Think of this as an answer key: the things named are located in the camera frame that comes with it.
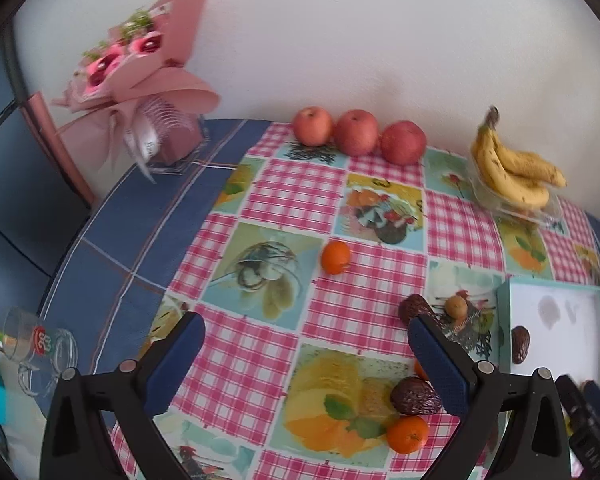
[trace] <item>blue gripper pad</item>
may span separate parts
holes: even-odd
[[[205,341],[205,321],[200,314],[192,312],[185,314],[186,317],[190,315],[192,316],[188,322],[183,317],[173,328],[172,333],[178,330],[181,323],[186,322],[184,329],[172,341],[167,353],[157,364],[153,373],[146,379],[144,412],[149,416],[167,411],[180,383],[187,375],[193,359],[196,358],[202,348],[202,343]]]
[[[419,319],[414,318],[409,323],[408,338],[446,412],[465,416],[469,411],[469,386],[458,368]]]

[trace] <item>plastic container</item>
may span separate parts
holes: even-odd
[[[472,156],[468,157],[467,173],[469,182],[474,189],[475,199],[483,208],[496,215],[514,216],[542,227],[549,228],[562,219],[562,207],[558,197],[549,190],[549,202],[542,209],[522,209],[517,204],[487,186]]]
[[[159,97],[144,101],[136,115],[141,148],[151,173],[183,174],[208,141],[202,115],[186,114]]]

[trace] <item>tangerine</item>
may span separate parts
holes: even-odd
[[[429,437],[429,425],[419,416],[402,416],[386,431],[386,442],[396,453],[421,449]]]
[[[415,364],[415,366],[413,368],[414,368],[414,371],[416,372],[416,375],[419,378],[421,378],[423,381],[428,381],[429,380],[429,376],[424,371],[424,368],[422,367],[422,365],[418,361],[416,361],[416,364]]]
[[[349,246],[340,240],[332,240],[325,245],[320,256],[320,264],[327,274],[340,274],[349,267],[351,251]]]

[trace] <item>cup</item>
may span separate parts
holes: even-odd
[[[78,346],[74,336],[64,328],[56,328],[29,312],[12,308],[4,321],[2,351],[18,363],[18,384],[31,397],[45,396],[67,368],[78,362]],[[32,387],[32,374],[47,380]]]

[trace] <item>screw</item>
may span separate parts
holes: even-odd
[[[62,378],[65,381],[70,381],[75,377],[75,368],[67,368],[64,372],[62,372]]]
[[[120,365],[118,366],[118,370],[125,374],[133,372],[136,369],[137,364],[138,363],[136,363],[136,361],[134,361],[133,359],[127,359],[126,361],[122,361],[120,363]]]
[[[483,374],[491,374],[493,373],[493,365],[488,361],[480,361],[478,363],[478,370],[480,370]]]
[[[538,368],[538,375],[543,379],[551,379],[551,370],[549,368]]]

